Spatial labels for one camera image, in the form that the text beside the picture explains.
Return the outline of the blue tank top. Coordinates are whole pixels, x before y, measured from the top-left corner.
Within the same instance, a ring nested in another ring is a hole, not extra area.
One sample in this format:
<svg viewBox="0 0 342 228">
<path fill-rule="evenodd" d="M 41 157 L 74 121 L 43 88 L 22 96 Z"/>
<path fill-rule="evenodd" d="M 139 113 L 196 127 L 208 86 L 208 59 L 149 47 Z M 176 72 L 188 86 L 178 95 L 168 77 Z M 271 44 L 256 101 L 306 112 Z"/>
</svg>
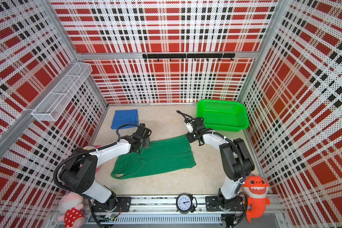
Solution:
<svg viewBox="0 0 342 228">
<path fill-rule="evenodd" d="M 116 110 L 111 129 L 116 130 L 118 127 L 124 124 L 139 125 L 138 110 Z"/>
</svg>

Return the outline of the green tank top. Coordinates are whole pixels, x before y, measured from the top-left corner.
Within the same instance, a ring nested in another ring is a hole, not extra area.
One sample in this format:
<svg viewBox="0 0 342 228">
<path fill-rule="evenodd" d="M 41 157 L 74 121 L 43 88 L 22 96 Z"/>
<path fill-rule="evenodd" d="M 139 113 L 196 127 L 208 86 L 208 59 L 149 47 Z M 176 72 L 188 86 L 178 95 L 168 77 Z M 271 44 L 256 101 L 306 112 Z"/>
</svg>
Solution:
<svg viewBox="0 0 342 228">
<path fill-rule="evenodd" d="M 196 166 L 187 136 L 150 142 L 149 148 L 119 156 L 111 176 L 118 180 L 189 169 Z"/>
</svg>

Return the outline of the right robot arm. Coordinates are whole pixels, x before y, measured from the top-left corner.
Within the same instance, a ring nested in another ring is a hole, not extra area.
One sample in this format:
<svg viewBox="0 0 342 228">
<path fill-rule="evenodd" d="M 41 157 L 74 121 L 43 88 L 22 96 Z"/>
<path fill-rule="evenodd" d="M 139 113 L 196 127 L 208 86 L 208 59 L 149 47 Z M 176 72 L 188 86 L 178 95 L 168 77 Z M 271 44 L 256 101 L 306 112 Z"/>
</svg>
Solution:
<svg viewBox="0 0 342 228">
<path fill-rule="evenodd" d="M 242 197 L 238 194 L 247 177 L 255 169 L 245 142 L 241 138 L 229 139 L 211 128 L 206 128 L 202 117 L 193 118 L 186 115 L 184 123 L 188 129 L 186 136 L 190 143 L 198 141 L 199 146 L 207 144 L 220 152 L 226 178 L 211 207 L 229 211 L 242 202 Z"/>
</svg>

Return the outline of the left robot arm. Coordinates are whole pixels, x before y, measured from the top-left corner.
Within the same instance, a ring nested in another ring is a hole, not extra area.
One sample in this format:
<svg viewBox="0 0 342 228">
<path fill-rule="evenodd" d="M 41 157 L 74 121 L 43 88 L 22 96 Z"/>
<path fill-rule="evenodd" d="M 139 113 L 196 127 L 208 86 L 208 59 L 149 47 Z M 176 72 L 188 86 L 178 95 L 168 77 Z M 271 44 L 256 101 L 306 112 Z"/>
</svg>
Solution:
<svg viewBox="0 0 342 228">
<path fill-rule="evenodd" d="M 116 129 L 117 140 L 95 149 L 77 148 L 68 158 L 58 164 L 53 173 L 54 183 L 61 189 L 74 192 L 89 200 L 103 204 L 110 211 L 117 206 L 116 194 L 96 181 L 96 171 L 103 163 L 128 153 L 138 153 L 146 145 L 152 131 L 145 126 L 132 124 L 137 129 L 131 136 L 121 136 Z"/>
</svg>

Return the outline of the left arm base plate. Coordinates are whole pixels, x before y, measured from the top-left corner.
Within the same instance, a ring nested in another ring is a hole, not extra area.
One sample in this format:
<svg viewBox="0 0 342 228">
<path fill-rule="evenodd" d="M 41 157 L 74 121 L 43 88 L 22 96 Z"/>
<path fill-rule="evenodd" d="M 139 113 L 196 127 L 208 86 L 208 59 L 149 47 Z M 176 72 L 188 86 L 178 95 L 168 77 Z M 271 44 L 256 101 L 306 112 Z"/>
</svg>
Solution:
<svg viewBox="0 0 342 228">
<path fill-rule="evenodd" d="M 128 212 L 131 204 L 131 197 L 111 196 L 105 203 L 94 201 L 92 204 L 93 212 Z"/>
</svg>

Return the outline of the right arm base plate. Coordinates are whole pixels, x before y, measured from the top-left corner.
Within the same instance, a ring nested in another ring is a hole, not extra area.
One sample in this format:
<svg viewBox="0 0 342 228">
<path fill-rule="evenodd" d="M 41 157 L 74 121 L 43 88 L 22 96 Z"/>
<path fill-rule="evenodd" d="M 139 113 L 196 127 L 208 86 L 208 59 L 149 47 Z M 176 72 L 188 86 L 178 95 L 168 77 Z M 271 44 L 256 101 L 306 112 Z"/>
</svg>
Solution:
<svg viewBox="0 0 342 228">
<path fill-rule="evenodd" d="M 236 196 L 232 199 L 224 199 L 223 196 L 207 196 L 206 208 L 209 212 L 215 211 L 225 211 L 225 212 L 235 212 L 243 211 L 244 208 L 244 198 Z"/>
</svg>

